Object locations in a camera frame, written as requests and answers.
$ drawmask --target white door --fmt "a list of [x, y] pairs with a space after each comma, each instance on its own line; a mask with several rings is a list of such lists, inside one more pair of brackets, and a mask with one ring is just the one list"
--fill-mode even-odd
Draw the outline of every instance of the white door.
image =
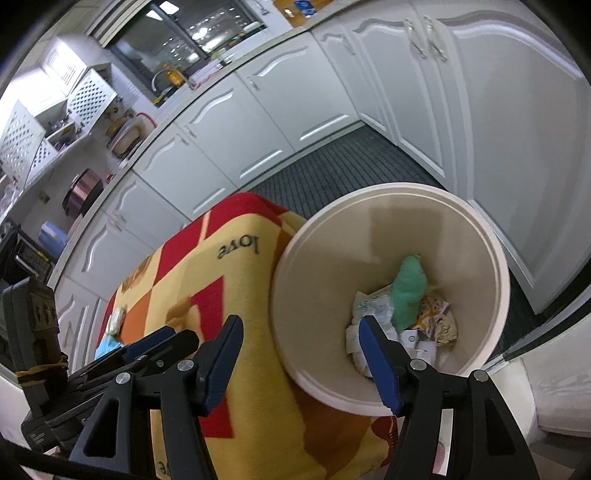
[[539, 312], [589, 257], [589, 84], [518, 0], [415, 5], [457, 132], [459, 195], [495, 228]]
[[61, 351], [69, 360], [70, 373], [86, 364], [86, 351], [90, 343], [90, 330], [100, 298], [62, 275], [55, 292], [58, 339]]
[[238, 187], [294, 153], [235, 74], [199, 97], [175, 122]]
[[378, 92], [359, 59], [359, 50], [353, 48], [347, 38], [340, 19], [337, 17], [320, 24], [312, 34], [343, 82], [360, 119], [393, 142], [394, 136]]
[[154, 140], [133, 170], [191, 220], [199, 218], [236, 190], [174, 124]]
[[381, 94], [394, 143], [455, 192], [443, 85], [415, 12], [408, 4], [379, 0], [345, 13], [342, 22]]
[[148, 245], [99, 211], [76, 244], [66, 274], [107, 300], [150, 254]]
[[237, 72], [296, 151], [359, 119], [309, 33], [270, 49]]
[[189, 221], [132, 171], [101, 208], [154, 251]]

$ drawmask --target white lattice panel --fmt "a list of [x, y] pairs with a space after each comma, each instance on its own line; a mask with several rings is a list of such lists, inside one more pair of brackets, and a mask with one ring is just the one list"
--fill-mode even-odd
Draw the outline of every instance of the white lattice panel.
[[57, 157], [57, 150], [53, 148], [53, 146], [45, 139], [42, 140], [41, 145], [37, 149], [37, 153], [35, 154], [35, 158], [33, 158], [33, 163], [31, 165], [31, 171], [29, 172], [28, 181], [34, 179], [37, 174], [43, 170], [48, 163], [51, 163], [54, 158]]
[[0, 140], [0, 165], [22, 190], [45, 130], [17, 100]]
[[68, 97], [68, 111], [88, 133], [116, 96], [109, 84], [90, 69]]

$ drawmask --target dark floor mat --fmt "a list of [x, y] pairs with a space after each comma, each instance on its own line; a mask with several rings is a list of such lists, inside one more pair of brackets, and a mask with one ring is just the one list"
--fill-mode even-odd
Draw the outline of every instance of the dark floor mat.
[[[406, 153], [370, 127], [362, 127], [292, 163], [252, 191], [310, 218], [343, 195], [392, 181], [443, 188]], [[537, 326], [525, 294], [511, 275], [509, 313], [492, 356], [500, 355]]]

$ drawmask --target blanket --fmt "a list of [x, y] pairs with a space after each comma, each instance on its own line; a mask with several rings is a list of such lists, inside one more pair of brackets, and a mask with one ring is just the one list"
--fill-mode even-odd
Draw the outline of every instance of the blanket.
[[[291, 380], [275, 351], [273, 273], [304, 223], [255, 194], [233, 195], [148, 257], [105, 315], [104, 323], [114, 307], [127, 309], [126, 345], [163, 325], [209, 340], [228, 315], [243, 319], [243, 347], [226, 396], [197, 420], [220, 479], [354, 480], [392, 458], [395, 417], [362, 417], [322, 404]], [[169, 479], [159, 411], [151, 421], [156, 471]]]

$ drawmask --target white trash can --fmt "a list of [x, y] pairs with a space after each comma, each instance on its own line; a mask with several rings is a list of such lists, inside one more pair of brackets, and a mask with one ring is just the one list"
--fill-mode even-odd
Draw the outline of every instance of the white trash can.
[[339, 410], [388, 416], [372, 380], [345, 352], [357, 291], [392, 283], [402, 259], [420, 254], [429, 291], [450, 303], [453, 349], [435, 367], [467, 376], [494, 350], [509, 308], [509, 271], [492, 228], [450, 193], [414, 183], [353, 192], [314, 215], [285, 249], [275, 272], [271, 321], [292, 379]]

